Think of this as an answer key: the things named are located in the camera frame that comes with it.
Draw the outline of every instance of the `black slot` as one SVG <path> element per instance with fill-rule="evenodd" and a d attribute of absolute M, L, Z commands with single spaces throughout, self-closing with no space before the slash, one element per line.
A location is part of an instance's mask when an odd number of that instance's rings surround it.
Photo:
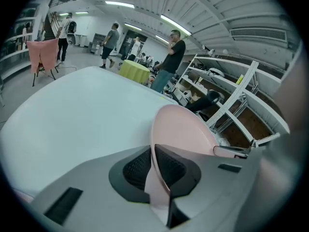
<path fill-rule="evenodd" d="M 82 190 L 68 188 L 56 202 L 45 212 L 45 216 L 62 225 L 82 194 Z"/>
<path fill-rule="evenodd" d="M 218 168 L 233 172 L 233 173 L 239 173 L 241 170 L 241 167 L 239 166 L 233 166 L 229 164 L 222 163 L 218 166 Z"/>

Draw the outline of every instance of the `air vent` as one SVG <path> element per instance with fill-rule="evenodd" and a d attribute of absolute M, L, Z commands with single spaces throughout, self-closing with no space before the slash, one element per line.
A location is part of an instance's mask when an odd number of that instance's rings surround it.
<path fill-rule="evenodd" d="M 256 37 L 287 42 L 286 31 L 280 29 L 241 28 L 231 29 L 230 33 L 232 37 Z"/>

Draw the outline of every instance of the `white shirt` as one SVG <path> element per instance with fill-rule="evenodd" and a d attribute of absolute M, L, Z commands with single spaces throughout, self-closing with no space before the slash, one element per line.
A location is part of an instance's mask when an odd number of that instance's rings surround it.
<path fill-rule="evenodd" d="M 73 21 L 73 19 L 69 18 L 69 19 L 64 19 L 61 22 L 60 27 L 62 28 L 62 30 L 61 30 L 61 33 L 60 33 L 60 36 L 59 36 L 60 39 L 66 39 L 67 38 L 66 28 L 69 26 L 71 21 Z"/>
<path fill-rule="evenodd" d="M 140 47 L 140 42 L 139 41 L 136 41 L 132 47 L 132 50 L 131 50 L 131 54 L 137 56 L 137 52 L 139 50 L 139 47 Z"/>

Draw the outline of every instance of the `backpack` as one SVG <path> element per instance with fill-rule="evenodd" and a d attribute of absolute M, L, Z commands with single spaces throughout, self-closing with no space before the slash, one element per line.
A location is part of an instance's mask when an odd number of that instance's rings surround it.
<path fill-rule="evenodd" d="M 68 26 L 66 26 L 66 33 L 74 33 L 74 28 L 76 27 L 76 22 L 71 21 Z"/>

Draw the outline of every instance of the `pink cloth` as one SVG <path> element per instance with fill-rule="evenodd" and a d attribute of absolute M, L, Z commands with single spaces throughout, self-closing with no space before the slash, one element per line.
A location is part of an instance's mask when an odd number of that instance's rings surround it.
<path fill-rule="evenodd" d="M 27 41 L 31 61 L 31 73 L 36 73 L 40 60 L 46 71 L 56 66 L 58 39 L 49 41 Z"/>

